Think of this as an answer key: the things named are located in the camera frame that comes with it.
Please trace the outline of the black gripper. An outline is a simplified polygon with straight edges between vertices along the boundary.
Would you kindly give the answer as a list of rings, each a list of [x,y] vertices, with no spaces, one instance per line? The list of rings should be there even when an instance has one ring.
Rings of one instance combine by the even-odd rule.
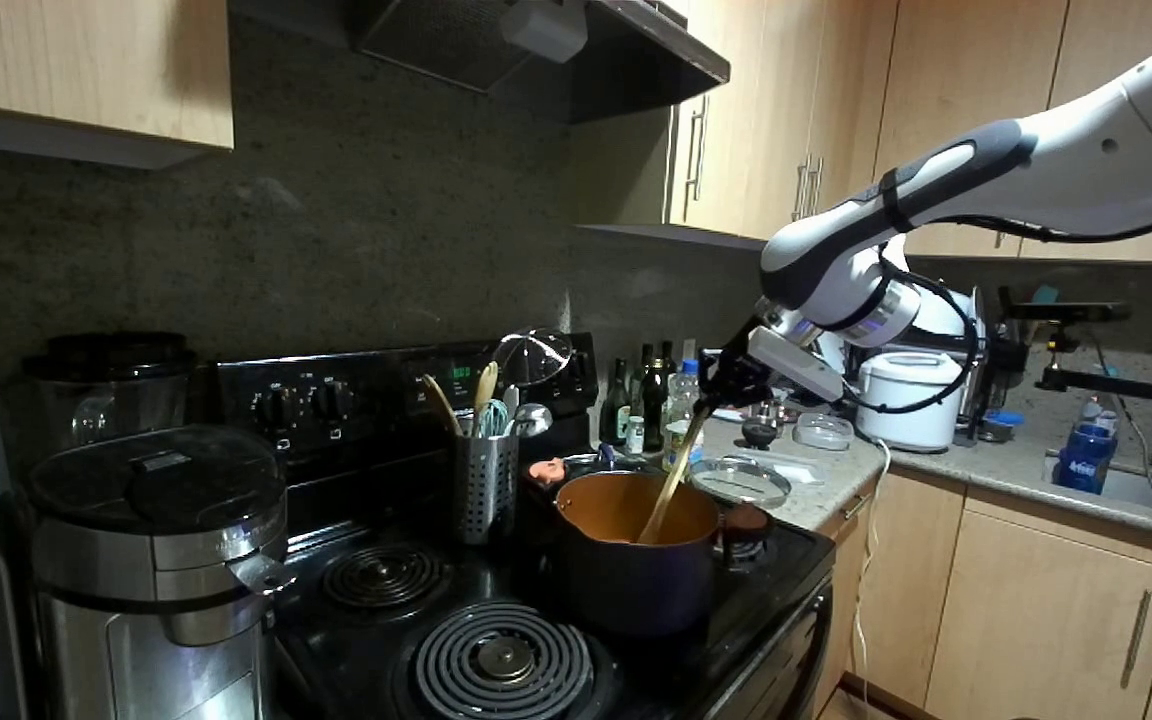
[[[754,317],[747,317],[722,348],[698,371],[698,394],[708,406],[738,406],[769,394],[769,367],[747,354],[747,331]]]

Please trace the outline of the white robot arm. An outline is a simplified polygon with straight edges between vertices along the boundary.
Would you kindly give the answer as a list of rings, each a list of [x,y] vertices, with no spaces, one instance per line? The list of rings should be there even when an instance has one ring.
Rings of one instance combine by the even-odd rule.
[[[891,240],[929,224],[1058,242],[1152,231],[1152,54],[1076,98],[953,137],[868,193],[783,224],[758,249],[758,298],[853,348],[885,348],[929,302]]]

